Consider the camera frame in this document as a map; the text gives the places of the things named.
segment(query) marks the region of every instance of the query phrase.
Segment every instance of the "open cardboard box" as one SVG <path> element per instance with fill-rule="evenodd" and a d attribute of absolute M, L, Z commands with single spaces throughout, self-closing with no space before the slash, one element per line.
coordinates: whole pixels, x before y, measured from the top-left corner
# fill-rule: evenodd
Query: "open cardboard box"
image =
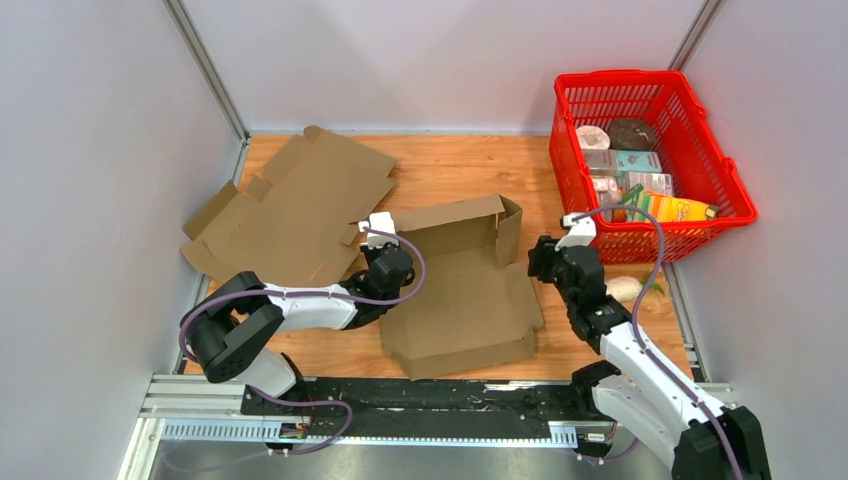
<path fill-rule="evenodd" d="M 183 227 L 183 256 L 224 282 L 253 270 L 263 282 L 323 287 L 338 282 L 359 251 L 355 222 L 394 187 L 396 160 L 355 141 L 307 127 L 254 176 L 232 182 Z"/>
<path fill-rule="evenodd" d="M 392 214 L 427 266 L 418 294 L 379 320 L 384 351 L 409 378 L 533 357 L 544 320 L 527 265 L 514 263 L 521 216 L 502 195 Z"/>

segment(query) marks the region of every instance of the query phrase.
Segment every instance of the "metal frame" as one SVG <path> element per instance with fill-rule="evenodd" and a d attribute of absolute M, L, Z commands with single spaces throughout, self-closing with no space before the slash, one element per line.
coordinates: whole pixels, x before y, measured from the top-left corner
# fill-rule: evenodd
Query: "metal frame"
<path fill-rule="evenodd" d="M 671 63 L 668 66 L 669 69 L 683 70 L 686 68 L 686 64 L 689 63 L 692 55 L 694 55 L 695 50 L 698 48 L 698 44 L 701 43 L 701 39 L 704 38 L 704 34 L 710 28 L 710 25 L 715 19 L 715 16 L 723 3 L 724 0 L 704 1 L 704 4 L 701 6 L 701 10 L 698 11 L 698 14 L 695 16 L 695 20 L 689 27 L 689 31 L 686 32 L 686 36 L 683 37 L 683 42 L 680 43 L 677 53 L 674 54 L 674 58 L 672 58 Z"/>
<path fill-rule="evenodd" d="M 490 390 L 527 388 L 537 385 L 569 382 L 515 381 L 491 384 Z M 705 392 L 729 405 L 736 406 L 730 385 L 700 383 Z M 201 440 L 258 442 L 279 441 L 283 425 L 301 423 L 294 416 L 248 416 L 240 413 L 244 384 L 229 381 L 211 384 L 203 375 L 154 375 L 145 395 L 133 440 L 121 468 L 120 479 L 143 479 L 149 475 L 160 440 Z M 591 435 L 596 441 L 608 441 L 613 427 L 605 421 L 549 422 L 548 439 L 447 439 L 408 437 L 342 437 L 337 443 L 349 445 L 415 445 L 463 447 L 575 448 L 578 437 Z M 325 437 L 287 442 L 317 443 Z"/>
<path fill-rule="evenodd" d="M 710 382 L 712 380 L 709 372 L 707 372 L 706 367 L 701 362 L 701 353 L 698 348 L 697 338 L 695 337 L 695 329 L 692 326 L 692 317 L 689 314 L 688 297 L 680 282 L 677 267 L 674 263 L 664 263 L 663 273 L 668 284 L 668 294 L 671 296 L 671 304 L 674 307 L 677 323 L 680 325 L 683 348 L 686 349 L 686 357 L 689 360 L 689 368 L 692 369 L 692 376 L 695 378 L 695 381 Z"/>
<path fill-rule="evenodd" d="M 245 126 L 242 121 L 241 116 L 233 103 L 233 99 L 230 98 L 230 95 L 227 93 L 227 89 L 224 88 L 224 83 L 221 81 L 221 77 L 215 70 L 215 66 L 212 64 L 212 59 L 206 52 L 206 47 L 203 46 L 203 42 L 200 40 L 200 35 L 198 35 L 197 30 L 194 28 L 194 24 L 191 22 L 188 10 L 186 10 L 182 0 L 162 0 L 162 3 L 165 4 L 165 7 L 167 7 L 168 12 L 171 14 L 171 18 L 174 20 L 177 30 L 179 30 L 180 35 L 182 35 L 183 40 L 185 41 L 186 47 L 188 47 L 191 55 L 197 62 L 197 66 L 200 68 L 203 78 L 206 79 L 206 84 L 209 85 L 209 90 L 212 92 L 212 95 L 215 96 L 215 100 L 218 101 L 218 105 L 221 107 L 224 117 L 226 117 L 227 122 L 233 129 L 233 133 L 235 133 L 236 137 L 241 140 L 242 144 L 246 143 L 250 138 L 250 132 L 247 130 L 247 126 Z"/>

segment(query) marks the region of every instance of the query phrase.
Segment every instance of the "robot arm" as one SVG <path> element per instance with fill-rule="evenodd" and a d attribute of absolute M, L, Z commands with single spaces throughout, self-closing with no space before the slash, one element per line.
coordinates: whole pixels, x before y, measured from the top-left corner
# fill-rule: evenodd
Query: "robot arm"
<path fill-rule="evenodd" d="M 394 233 L 388 213 L 372 214 L 368 222 L 360 222 L 359 226 L 360 230 L 369 227 Z M 299 374 L 288 357 L 265 348 L 275 333 L 302 328 L 350 330 L 368 325 L 391 309 L 393 304 L 375 305 L 361 300 L 399 298 L 400 289 L 415 279 L 412 258 L 401 250 L 396 239 L 372 232 L 360 250 L 368 269 L 324 288 L 266 284 L 253 272 L 239 273 L 223 284 L 206 303 L 246 290 L 268 294 L 211 306 L 187 327 L 186 343 L 207 380 L 221 383 L 236 378 L 280 398 L 295 386 Z M 233 313 L 244 319 L 239 322 Z"/>
<path fill-rule="evenodd" d="M 539 238 L 529 252 L 528 274 L 556 286 L 577 337 L 605 359 L 573 375 L 587 413 L 618 421 L 657 454 L 675 479 L 732 478 L 706 409 L 724 427 L 745 474 L 769 479 L 756 417 L 745 407 L 729 409 L 701 390 L 658 348 L 651 348 L 640 328 L 640 337 L 651 350 L 646 354 L 630 312 L 607 295 L 598 252 L 588 246 L 595 237 L 594 222 L 575 221 L 575 216 L 563 217 L 563 228 L 569 232 L 562 239 Z"/>

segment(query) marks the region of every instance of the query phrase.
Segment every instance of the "wooden tabletop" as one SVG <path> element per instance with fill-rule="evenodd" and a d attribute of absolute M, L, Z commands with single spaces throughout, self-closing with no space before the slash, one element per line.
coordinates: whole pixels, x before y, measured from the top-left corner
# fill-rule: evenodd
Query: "wooden tabletop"
<path fill-rule="evenodd" d="M 285 136 L 253 137 L 240 188 L 287 140 Z M 398 159 L 391 174 L 398 185 L 375 211 L 400 211 L 501 193 L 524 208 L 521 252 L 532 248 L 539 235 L 562 235 L 559 219 L 563 207 L 551 168 L 548 137 L 390 135 L 357 136 L 356 140 Z M 364 266 L 360 257 L 350 271 Z M 606 276 L 642 279 L 649 271 L 650 265 L 612 265 L 606 267 Z M 668 292 L 665 279 L 660 278 L 659 283 Z M 567 380 L 574 370 L 599 358 L 571 331 L 565 306 L 554 287 L 535 281 L 534 287 L 545 317 L 545 326 L 537 332 L 536 356 L 446 378 Z M 642 303 L 639 318 L 655 344 L 689 374 L 668 294 L 651 291 Z M 268 347 L 285 351 L 306 376 L 402 377 L 395 361 L 382 351 L 378 323 L 350 331 L 285 332 L 276 335 Z M 202 372 L 190 363 L 186 373 Z"/>

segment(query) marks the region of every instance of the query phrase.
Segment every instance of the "white vegetable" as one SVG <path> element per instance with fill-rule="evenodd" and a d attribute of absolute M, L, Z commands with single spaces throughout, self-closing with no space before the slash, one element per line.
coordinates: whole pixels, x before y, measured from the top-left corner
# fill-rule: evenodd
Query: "white vegetable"
<path fill-rule="evenodd" d="M 607 281 L 607 293 L 619 302 L 629 302 L 639 295 L 642 282 L 633 277 L 616 277 Z"/>

